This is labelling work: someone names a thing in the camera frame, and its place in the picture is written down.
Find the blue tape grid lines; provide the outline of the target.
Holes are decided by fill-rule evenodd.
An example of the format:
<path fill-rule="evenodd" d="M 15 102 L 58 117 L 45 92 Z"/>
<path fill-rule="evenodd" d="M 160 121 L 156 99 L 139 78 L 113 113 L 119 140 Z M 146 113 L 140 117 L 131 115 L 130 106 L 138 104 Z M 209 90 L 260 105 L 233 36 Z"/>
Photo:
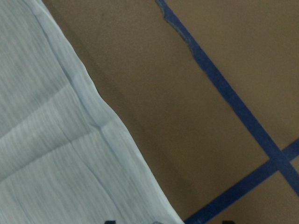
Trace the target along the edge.
<path fill-rule="evenodd" d="M 268 161 L 221 193 L 184 222 L 186 224 L 208 223 L 276 172 L 280 172 L 292 190 L 298 193 L 299 174 L 291 165 L 291 161 L 299 156 L 299 141 L 295 140 L 280 150 L 166 1 L 158 0 L 156 3 L 163 14 L 163 18 L 186 42 L 195 62 L 206 73 L 214 87 L 269 157 Z"/>

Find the light blue striped shirt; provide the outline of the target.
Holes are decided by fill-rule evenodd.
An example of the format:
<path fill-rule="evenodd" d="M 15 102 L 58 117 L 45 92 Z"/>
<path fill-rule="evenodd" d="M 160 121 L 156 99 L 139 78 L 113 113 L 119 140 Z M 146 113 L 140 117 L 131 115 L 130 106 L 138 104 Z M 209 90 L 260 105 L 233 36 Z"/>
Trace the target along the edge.
<path fill-rule="evenodd" d="M 0 221 L 182 223 L 40 0 L 0 3 Z"/>

